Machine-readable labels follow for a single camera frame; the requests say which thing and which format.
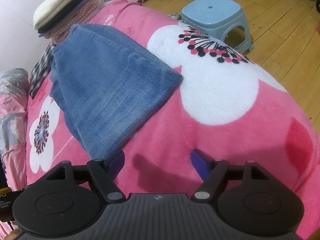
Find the blue denim jeans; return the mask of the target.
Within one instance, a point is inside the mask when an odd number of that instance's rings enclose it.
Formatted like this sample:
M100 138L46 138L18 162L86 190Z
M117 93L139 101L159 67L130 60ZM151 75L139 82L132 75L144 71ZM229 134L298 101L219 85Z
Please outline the blue denim jeans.
M111 26L76 24L53 50L50 96L91 159L110 159L182 76Z

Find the pink floral bed blanket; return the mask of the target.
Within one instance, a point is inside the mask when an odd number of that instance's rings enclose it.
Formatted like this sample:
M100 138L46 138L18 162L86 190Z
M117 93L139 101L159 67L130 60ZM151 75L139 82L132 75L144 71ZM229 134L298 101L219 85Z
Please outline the pink floral bed blanket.
M183 81L124 146L124 193L192 193L200 184L195 148L242 165L255 160L304 204L302 238L319 228L319 134L285 88L221 41L165 14L111 0L92 18L125 33Z

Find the pink grey floral duvet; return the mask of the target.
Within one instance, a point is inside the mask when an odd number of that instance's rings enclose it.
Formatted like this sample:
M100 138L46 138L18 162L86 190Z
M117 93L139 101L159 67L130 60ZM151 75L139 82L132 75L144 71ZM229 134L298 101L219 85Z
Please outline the pink grey floral duvet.
M22 68L1 72L1 168L14 191L27 184L25 164L28 72Z

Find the black white plaid garment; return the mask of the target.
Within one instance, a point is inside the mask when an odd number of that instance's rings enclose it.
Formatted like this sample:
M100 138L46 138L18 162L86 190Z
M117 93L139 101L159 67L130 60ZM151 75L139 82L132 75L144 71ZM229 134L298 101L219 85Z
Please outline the black white plaid garment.
M50 42L48 47L43 52L40 60L35 64L31 71L29 95L33 99L38 93L42 83L51 71L53 61L53 49L55 44Z

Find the pink patterned folded garment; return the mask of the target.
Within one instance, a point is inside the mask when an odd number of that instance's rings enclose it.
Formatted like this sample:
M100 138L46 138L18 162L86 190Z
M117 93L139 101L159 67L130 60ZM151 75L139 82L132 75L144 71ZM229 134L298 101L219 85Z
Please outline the pink patterned folded garment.
M82 5L75 13L63 20L56 28L51 31L53 44L58 45L69 35L70 29L75 24L84 24L92 19L101 9L101 0L90 0Z

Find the light blue plastic stool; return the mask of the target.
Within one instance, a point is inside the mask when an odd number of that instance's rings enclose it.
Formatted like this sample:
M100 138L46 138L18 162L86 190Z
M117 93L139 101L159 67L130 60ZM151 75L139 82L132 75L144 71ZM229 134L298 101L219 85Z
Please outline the light blue plastic stool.
M234 28L244 32L244 41L235 47L241 54L254 48L247 17L233 0L194 0L182 9L182 22L224 41Z

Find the white folded sweater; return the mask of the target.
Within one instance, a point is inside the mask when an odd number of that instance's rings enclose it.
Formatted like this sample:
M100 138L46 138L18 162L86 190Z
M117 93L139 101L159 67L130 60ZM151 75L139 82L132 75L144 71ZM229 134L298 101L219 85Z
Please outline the white folded sweater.
M39 30L53 17L60 12L65 6L73 0L45 0L35 10L33 15L33 27Z

